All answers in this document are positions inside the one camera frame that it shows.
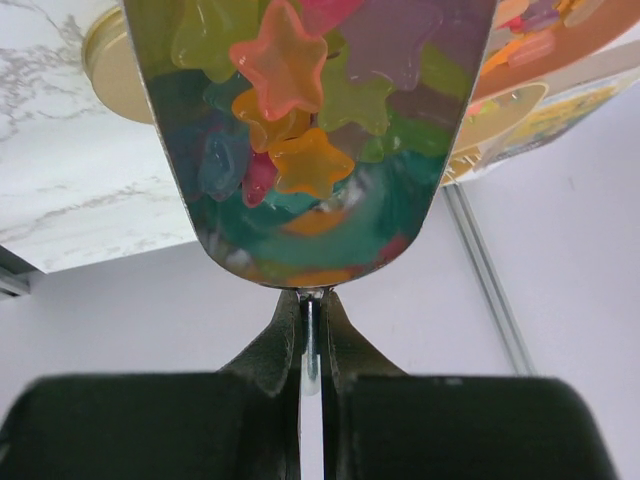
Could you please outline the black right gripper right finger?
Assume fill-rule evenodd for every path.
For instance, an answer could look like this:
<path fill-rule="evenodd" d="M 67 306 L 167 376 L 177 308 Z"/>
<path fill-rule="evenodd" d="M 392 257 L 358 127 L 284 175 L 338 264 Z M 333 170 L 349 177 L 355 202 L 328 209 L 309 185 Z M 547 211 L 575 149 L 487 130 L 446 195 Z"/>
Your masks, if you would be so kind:
<path fill-rule="evenodd" d="M 410 375 L 320 304 L 328 479 L 614 479 L 590 409 L 546 377 Z"/>

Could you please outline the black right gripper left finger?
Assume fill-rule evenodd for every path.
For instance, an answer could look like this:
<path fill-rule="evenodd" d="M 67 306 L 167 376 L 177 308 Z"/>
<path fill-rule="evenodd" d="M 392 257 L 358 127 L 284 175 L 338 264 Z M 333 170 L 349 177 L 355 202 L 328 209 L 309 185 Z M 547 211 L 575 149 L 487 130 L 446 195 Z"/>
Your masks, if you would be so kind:
<path fill-rule="evenodd" d="M 301 313 L 217 371 L 43 377 L 1 426 L 5 479 L 297 479 Z"/>

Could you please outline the silver metal scoop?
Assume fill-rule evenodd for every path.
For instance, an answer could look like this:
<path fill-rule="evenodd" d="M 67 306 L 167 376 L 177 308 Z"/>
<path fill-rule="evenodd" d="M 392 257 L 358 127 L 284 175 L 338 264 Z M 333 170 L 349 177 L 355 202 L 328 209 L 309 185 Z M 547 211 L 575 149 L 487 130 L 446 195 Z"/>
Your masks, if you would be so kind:
<path fill-rule="evenodd" d="M 303 304 L 417 237 L 462 131 L 494 1 L 126 1 L 136 65 L 207 255 Z"/>

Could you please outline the peach tray of popsicle candies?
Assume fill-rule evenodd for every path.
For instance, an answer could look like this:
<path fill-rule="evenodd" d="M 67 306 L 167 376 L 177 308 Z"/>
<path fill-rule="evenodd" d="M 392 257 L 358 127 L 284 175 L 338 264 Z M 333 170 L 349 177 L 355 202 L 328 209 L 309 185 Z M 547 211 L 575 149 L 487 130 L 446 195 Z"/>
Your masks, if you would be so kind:
<path fill-rule="evenodd" d="M 572 27 L 559 24 L 529 37 L 520 52 L 480 75 L 473 99 L 493 96 L 563 69 L 605 47 L 639 23 L 637 1 L 604 1 Z"/>

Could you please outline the tan tray of lollipops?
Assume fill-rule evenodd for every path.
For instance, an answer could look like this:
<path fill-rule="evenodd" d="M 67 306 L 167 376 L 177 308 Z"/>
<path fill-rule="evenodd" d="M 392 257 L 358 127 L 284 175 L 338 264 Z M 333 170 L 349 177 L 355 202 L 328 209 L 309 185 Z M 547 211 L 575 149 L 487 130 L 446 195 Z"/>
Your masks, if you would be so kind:
<path fill-rule="evenodd" d="M 474 101 L 467 109 L 452 152 L 493 140 L 519 125 L 544 99 L 549 85 L 525 83 Z"/>

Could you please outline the gold jar lid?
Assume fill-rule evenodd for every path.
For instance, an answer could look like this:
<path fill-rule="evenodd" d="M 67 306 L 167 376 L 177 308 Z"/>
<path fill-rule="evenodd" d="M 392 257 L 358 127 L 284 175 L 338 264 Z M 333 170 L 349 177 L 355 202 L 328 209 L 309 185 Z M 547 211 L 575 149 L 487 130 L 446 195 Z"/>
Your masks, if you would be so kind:
<path fill-rule="evenodd" d="M 113 7 L 89 28 L 82 46 L 84 72 L 98 100 L 116 115 L 152 124 L 127 25 L 120 7 Z"/>

